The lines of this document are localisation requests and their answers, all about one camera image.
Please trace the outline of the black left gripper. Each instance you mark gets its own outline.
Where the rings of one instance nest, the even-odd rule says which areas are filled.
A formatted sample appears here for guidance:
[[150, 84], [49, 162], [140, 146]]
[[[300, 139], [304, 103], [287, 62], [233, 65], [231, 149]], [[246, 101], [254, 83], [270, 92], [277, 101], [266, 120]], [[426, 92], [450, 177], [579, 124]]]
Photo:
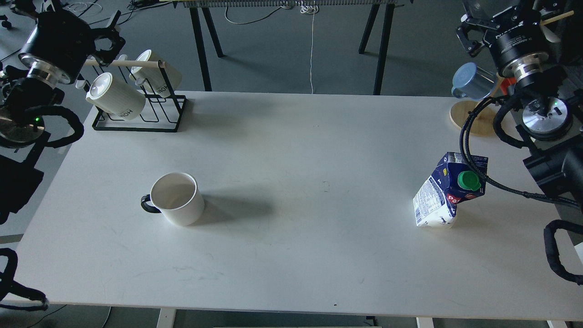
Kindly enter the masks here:
[[60, 83], [72, 84], [88, 56], [98, 64], [111, 64], [120, 54], [126, 40], [116, 26], [121, 16], [117, 10], [105, 27], [93, 29], [67, 10], [46, 11], [36, 16], [36, 26], [19, 52], [19, 60], [31, 68], [34, 62], [45, 62], [60, 69]]

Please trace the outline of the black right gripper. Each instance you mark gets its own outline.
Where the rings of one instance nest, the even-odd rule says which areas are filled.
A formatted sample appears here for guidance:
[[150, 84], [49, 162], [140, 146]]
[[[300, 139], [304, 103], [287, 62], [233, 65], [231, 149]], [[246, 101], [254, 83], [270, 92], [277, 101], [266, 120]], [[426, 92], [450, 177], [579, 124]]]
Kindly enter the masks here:
[[[456, 35], [470, 57], [487, 48], [501, 77], [530, 77], [543, 72], [548, 46], [541, 29], [541, 13], [534, 0], [520, 0], [489, 15], [478, 0], [473, 16], [462, 15]], [[470, 31], [481, 33], [477, 39]]]

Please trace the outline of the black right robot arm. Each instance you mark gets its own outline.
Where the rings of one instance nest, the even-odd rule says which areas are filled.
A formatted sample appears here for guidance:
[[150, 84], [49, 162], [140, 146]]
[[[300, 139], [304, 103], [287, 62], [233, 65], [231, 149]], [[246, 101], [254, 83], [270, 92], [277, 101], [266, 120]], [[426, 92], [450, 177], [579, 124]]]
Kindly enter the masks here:
[[544, 17], [565, 15], [563, 0], [520, 0], [495, 15], [488, 15], [476, 0], [463, 2], [465, 14], [456, 35], [467, 54], [477, 56], [487, 48], [496, 67], [496, 76], [514, 78], [508, 95], [493, 96], [497, 81], [480, 73], [461, 77], [455, 74], [456, 97], [476, 97], [478, 104], [468, 113], [459, 137], [464, 161], [477, 171], [469, 149], [469, 133], [479, 114], [492, 103], [500, 105], [493, 118], [493, 130], [500, 141], [512, 147], [526, 147], [530, 156], [523, 160], [541, 193], [515, 190], [487, 174], [479, 176], [494, 187], [545, 203], [582, 208], [582, 133], [570, 135], [582, 126], [582, 90], [567, 99], [559, 96], [566, 73], [548, 65], [548, 44], [556, 36], [544, 27]]

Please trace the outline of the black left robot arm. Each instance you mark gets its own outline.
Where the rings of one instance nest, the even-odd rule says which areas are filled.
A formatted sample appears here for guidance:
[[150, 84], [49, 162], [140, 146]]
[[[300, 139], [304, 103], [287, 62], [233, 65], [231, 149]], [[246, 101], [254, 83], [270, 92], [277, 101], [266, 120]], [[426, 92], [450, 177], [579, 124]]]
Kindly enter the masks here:
[[57, 85], [77, 81], [90, 57], [107, 67], [125, 45], [117, 28], [120, 11], [105, 27], [91, 28], [60, 4], [43, 12], [32, 4], [10, 8], [36, 25], [18, 55], [25, 69], [1, 68], [1, 146], [31, 147], [22, 162], [1, 157], [2, 224], [28, 203], [42, 182], [44, 173], [35, 165], [44, 148], [67, 146], [85, 132], [79, 117], [62, 106], [64, 92]]

